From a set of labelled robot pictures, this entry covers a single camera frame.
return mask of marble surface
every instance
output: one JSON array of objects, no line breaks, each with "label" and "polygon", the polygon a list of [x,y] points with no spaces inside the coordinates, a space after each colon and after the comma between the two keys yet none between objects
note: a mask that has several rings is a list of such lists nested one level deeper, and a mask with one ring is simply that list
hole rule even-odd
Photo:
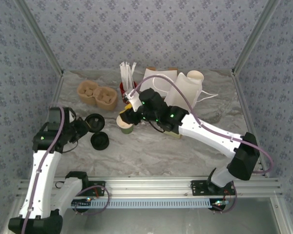
[{"label": "marble surface", "polygon": [[[228,131],[244,134],[247,131],[235,87],[228,72],[201,71],[204,74],[203,90],[218,93],[214,98],[197,103],[199,118]],[[134,80],[141,81],[143,71],[135,71]],[[117,90],[119,101],[113,112],[84,104],[76,89],[85,79],[95,80]],[[118,71],[65,72],[58,103],[73,108],[78,116],[98,113],[105,118],[103,132],[110,145],[103,151],[92,148],[88,133],[79,140],[79,146],[62,156],[56,176],[65,176],[72,170],[86,171],[89,176],[207,176],[215,167],[228,163],[219,151],[190,137],[175,139],[155,131],[148,123],[134,127],[129,135],[122,134],[116,117],[125,104],[121,100]],[[67,145],[64,150],[72,148]]]}]

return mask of black cup lid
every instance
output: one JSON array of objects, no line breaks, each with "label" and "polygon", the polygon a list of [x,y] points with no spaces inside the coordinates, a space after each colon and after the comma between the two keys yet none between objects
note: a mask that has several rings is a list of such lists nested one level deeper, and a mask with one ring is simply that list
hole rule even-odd
[{"label": "black cup lid", "polygon": [[106,133],[98,132],[92,135],[90,140],[92,147],[96,150],[105,150],[109,145],[109,139]]},{"label": "black cup lid", "polygon": [[91,133],[97,133],[104,128],[105,121],[102,115],[100,114],[91,114],[87,116],[85,121],[89,124]]}]

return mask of wall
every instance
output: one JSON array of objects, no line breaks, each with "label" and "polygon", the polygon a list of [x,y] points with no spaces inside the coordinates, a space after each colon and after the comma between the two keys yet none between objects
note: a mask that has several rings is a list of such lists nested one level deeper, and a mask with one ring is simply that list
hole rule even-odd
[{"label": "wall", "polygon": [[293,216],[293,0],[281,1],[239,78]]},{"label": "wall", "polygon": [[231,68],[266,0],[27,0],[63,69]]},{"label": "wall", "polygon": [[27,178],[57,76],[12,0],[0,0],[0,229]]}]

